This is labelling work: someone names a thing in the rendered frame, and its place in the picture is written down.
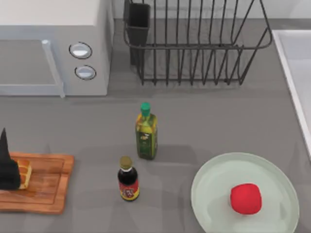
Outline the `green olive oil bottle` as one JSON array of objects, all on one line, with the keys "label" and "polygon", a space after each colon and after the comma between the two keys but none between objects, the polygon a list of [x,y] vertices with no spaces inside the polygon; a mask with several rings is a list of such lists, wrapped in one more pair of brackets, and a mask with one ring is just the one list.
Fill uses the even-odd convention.
[{"label": "green olive oil bottle", "polygon": [[151,113],[151,105],[143,102],[136,119],[136,146],[138,156],[145,160],[155,159],[157,153],[157,117]]}]

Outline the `dark soy sauce bottle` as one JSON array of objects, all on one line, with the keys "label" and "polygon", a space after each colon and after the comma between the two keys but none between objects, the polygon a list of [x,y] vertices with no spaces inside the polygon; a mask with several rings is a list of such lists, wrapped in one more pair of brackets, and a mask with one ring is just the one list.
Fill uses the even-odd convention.
[{"label": "dark soy sauce bottle", "polygon": [[118,171],[118,182],[121,198],[125,201],[134,201],[140,194],[138,173],[133,167],[129,156],[120,158],[120,169]]}]

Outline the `microwave knob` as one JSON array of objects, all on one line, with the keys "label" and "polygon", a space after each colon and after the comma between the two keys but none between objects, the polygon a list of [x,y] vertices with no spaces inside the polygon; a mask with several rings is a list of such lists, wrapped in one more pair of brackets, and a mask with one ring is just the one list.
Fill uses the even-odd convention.
[{"label": "microwave knob", "polygon": [[92,55],[92,48],[84,42],[78,42],[69,46],[70,54],[77,59],[87,59]]},{"label": "microwave knob", "polygon": [[81,80],[92,80],[96,77],[96,70],[91,66],[81,66],[75,68],[75,75]]}]

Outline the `pale green plate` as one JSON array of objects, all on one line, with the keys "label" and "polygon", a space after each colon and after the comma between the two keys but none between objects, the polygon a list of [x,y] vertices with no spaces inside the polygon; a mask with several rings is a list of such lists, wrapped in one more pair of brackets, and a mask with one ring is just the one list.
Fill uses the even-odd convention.
[{"label": "pale green plate", "polygon": [[[262,208],[254,215],[233,210],[231,189],[255,184]],[[205,233],[294,233],[299,201],[289,178],[270,161],[249,153],[231,152],[204,163],[191,185],[191,205]]]}]

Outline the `black cutlery holder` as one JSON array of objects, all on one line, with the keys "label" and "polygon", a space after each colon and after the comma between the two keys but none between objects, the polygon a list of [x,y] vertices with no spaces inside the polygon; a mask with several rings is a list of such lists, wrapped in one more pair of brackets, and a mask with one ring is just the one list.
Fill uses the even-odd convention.
[{"label": "black cutlery holder", "polygon": [[131,46],[144,47],[146,45],[150,28],[150,11],[149,4],[124,0],[123,19]]}]

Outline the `pale microwave oven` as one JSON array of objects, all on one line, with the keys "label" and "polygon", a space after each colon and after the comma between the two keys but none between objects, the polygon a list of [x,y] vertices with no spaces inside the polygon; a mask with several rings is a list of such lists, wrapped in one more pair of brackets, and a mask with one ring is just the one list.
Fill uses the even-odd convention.
[{"label": "pale microwave oven", "polygon": [[[0,96],[105,96],[113,35],[112,0],[0,0]],[[89,58],[70,54],[78,42]],[[94,79],[75,75],[85,65]]]}]

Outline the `red apple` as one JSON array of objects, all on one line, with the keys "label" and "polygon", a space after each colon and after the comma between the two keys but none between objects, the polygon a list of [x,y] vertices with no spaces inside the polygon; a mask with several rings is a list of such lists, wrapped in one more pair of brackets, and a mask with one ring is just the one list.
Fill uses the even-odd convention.
[{"label": "red apple", "polygon": [[230,191],[232,209],[242,215],[253,215],[262,208],[262,196],[259,187],[253,183],[243,183]]}]

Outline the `wooden cutting board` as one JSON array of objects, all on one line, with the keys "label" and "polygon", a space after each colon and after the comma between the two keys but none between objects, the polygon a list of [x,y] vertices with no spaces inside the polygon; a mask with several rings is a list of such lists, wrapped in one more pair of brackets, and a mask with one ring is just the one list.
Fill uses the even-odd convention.
[{"label": "wooden cutting board", "polygon": [[32,173],[25,190],[0,190],[0,212],[62,214],[74,156],[12,152],[15,160],[30,161]]}]

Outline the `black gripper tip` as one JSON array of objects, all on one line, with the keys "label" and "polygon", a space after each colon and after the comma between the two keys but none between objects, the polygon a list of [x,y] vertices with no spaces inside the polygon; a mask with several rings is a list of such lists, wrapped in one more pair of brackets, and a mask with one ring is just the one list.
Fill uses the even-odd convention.
[{"label": "black gripper tip", "polygon": [[19,168],[8,150],[6,129],[0,136],[0,190],[18,190],[21,184]]}]

